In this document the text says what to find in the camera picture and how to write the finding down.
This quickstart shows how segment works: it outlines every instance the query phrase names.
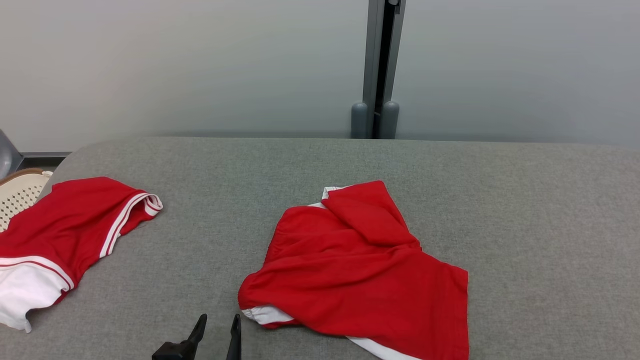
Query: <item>gray fabric surface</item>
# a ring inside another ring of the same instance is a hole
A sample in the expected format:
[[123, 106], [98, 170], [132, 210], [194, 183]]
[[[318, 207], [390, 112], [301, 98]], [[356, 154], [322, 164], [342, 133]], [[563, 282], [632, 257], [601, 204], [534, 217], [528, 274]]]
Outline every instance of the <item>gray fabric surface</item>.
[[[289, 206], [382, 179], [425, 252], [469, 271], [471, 359], [640, 359], [640, 152], [399, 140], [137, 138], [73, 153], [50, 183], [109, 176], [164, 210], [121, 237], [4, 359], [149, 359], [209, 315], [223, 359], [237, 289]], [[243, 318], [245, 359], [374, 359]]]

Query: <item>laundry basket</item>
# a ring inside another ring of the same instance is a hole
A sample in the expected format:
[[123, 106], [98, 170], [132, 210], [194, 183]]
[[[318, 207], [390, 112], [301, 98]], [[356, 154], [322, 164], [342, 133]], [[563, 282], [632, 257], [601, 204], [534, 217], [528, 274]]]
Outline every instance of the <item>laundry basket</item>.
[[27, 168], [0, 180], [0, 232], [6, 230], [15, 214], [36, 202], [51, 174], [39, 168]]

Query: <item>gray table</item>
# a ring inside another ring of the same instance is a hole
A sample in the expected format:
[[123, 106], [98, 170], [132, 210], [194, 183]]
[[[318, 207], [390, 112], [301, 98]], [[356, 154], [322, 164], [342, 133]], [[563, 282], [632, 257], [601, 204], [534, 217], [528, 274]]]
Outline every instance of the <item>gray table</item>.
[[[640, 152], [535, 143], [137, 138], [69, 156], [50, 183], [109, 176], [156, 193], [3, 359], [150, 359], [209, 315], [197, 359], [223, 359], [237, 289], [289, 206], [386, 182], [425, 252], [469, 271], [471, 359], [640, 359]], [[350, 341], [243, 318], [245, 359], [374, 359]]]

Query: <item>white side panel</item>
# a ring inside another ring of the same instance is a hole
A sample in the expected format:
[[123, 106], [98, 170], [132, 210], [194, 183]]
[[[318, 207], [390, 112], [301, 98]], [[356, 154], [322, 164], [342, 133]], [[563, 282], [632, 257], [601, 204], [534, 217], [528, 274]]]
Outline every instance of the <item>white side panel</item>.
[[0, 3], [0, 128], [21, 152], [127, 135], [348, 137], [367, 0]]
[[397, 138], [640, 147], [637, 0], [407, 0]]

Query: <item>red and white clothing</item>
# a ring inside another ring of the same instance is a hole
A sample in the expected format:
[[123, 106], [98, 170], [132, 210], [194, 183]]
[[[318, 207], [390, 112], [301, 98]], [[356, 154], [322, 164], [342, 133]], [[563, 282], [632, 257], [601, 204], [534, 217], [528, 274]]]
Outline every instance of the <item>red and white clothing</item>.
[[467, 272], [422, 252], [381, 181], [288, 209], [238, 303], [267, 328], [302, 324], [385, 360], [468, 359]]
[[118, 237], [162, 208], [158, 196], [108, 177], [53, 185], [0, 233], [0, 323], [31, 331], [27, 311], [61, 301]]

